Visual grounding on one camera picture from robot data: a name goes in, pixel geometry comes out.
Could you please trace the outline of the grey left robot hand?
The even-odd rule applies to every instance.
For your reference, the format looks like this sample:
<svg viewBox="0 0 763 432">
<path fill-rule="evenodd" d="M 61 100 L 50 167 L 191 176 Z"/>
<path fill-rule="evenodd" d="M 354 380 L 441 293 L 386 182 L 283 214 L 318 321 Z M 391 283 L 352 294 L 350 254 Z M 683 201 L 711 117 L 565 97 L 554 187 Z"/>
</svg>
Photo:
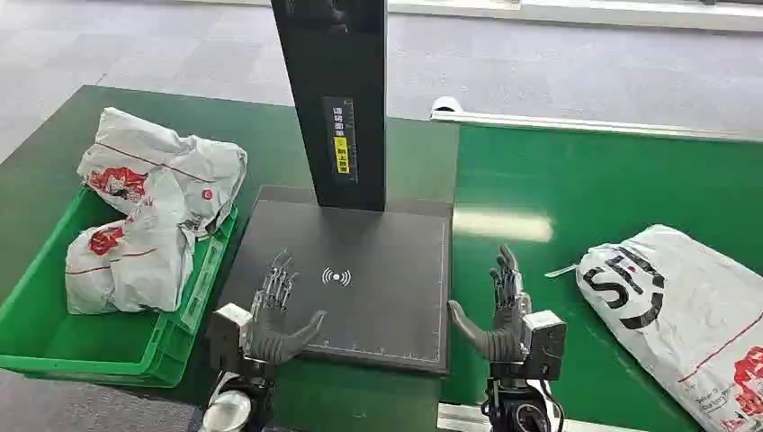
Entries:
<svg viewBox="0 0 763 432">
<path fill-rule="evenodd" d="M 324 310 L 317 310 L 306 325 L 286 333 L 283 321 L 297 275 L 290 270 L 291 261 L 287 249 L 270 261 L 250 309 L 252 321 L 247 331 L 246 353 L 271 365 L 282 365 L 302 352 L 317 336 L 327 315 Z"/>
</svg>

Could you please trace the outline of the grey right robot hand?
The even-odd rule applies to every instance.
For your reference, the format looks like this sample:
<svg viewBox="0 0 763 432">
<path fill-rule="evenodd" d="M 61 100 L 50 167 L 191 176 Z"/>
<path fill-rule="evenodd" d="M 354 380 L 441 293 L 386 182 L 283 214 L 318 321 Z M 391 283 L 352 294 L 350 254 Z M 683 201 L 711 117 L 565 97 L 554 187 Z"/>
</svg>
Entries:
<svg viewBox="0 0 763 432">
<path fill-rule="evenodd" d="M 507 245 L 499 246 L 496 262 L 498 269 L 489 270 L 494 299 L 492 329 L 479 328 L 456 300 L 448 301 L 448 310 L 452 323 L 481 357 L 489 362 L 519 362 L 523 316 L 531 301 L 524 291 L 516 256 Z"/>
</svg>

